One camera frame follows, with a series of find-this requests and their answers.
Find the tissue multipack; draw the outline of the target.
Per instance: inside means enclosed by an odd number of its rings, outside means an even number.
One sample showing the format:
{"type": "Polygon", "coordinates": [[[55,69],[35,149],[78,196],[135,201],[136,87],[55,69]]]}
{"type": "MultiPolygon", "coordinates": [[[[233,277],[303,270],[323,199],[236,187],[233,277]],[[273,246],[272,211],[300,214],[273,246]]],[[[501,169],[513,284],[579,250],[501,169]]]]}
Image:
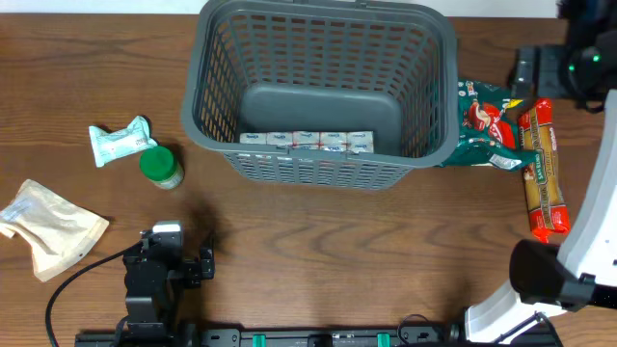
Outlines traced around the tissue multipack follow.
{"type": "Polygon", "coordinates": [[[372,131],[241,133],[239,141],[241,144],[247,145],[270,145],[295,149],[317,149],[352,153],[374,152],[372,131]]]}

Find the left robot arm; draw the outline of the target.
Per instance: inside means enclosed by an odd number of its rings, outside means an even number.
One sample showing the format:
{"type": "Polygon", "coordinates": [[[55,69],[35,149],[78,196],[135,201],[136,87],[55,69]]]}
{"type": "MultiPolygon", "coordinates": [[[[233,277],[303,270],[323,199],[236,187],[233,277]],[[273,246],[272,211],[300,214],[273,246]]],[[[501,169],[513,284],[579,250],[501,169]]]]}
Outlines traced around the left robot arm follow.
{"type": "Polygon", "coordinates": [[[179,221],[163,221],[141,232],[138,245],[122,256],[127,315],[117,324],[114,346],[199,346],[194,324],[179,323],[183,292],[215,275],[214,236],[199,244],[197,257],[183,255],[179,221]]]}

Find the green coffee bag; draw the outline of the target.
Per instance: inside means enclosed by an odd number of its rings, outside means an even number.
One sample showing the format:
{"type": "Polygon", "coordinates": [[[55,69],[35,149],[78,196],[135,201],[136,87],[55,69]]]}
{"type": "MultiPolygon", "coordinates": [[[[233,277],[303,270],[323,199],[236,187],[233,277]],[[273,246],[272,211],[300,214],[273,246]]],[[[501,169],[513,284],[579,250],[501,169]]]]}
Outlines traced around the green coffee bag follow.
{"type": "Polygon", "coordinates": [[[458,82],[459,138],[443,167],[490,166],[513,172],[535,154],[522,148],[518,126],[507,116],[523,106],[503,87],[476,80],[458,82]]]}

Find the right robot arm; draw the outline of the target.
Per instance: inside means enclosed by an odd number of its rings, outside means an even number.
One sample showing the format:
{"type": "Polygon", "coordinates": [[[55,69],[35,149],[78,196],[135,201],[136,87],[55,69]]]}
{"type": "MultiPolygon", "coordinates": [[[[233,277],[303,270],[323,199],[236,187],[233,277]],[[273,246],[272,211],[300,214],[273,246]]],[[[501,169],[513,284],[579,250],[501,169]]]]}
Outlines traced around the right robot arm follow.
{"type": "Polygon", "coordinates": [[[571,99],[604,113],[604,133],[585,199],[559,246],[523,240],[508,281],[469,307],[445,341],[455,346],[558,346],[550,318],[586,306],[616,307],[616,4],[562,1],[569,21],[560,45],[522,48],[511,80],[516,97],[571,99]]]}

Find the small white-teal pouch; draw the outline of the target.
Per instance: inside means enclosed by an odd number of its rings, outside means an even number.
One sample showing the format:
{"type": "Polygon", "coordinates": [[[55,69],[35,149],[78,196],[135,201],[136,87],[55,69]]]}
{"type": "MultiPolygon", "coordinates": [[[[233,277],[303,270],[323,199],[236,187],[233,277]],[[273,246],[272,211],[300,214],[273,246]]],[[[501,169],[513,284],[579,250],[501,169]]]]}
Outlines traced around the small white-teal pouch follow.
{"type": "Polygon", "coordinates": [[[95,165],[98,168],[116,159],[158,146],[156,141],[150,137],[147,119],[142,116],[136,116],[126,128],[112,133],[91,125],[89,135],[95,165]]]}

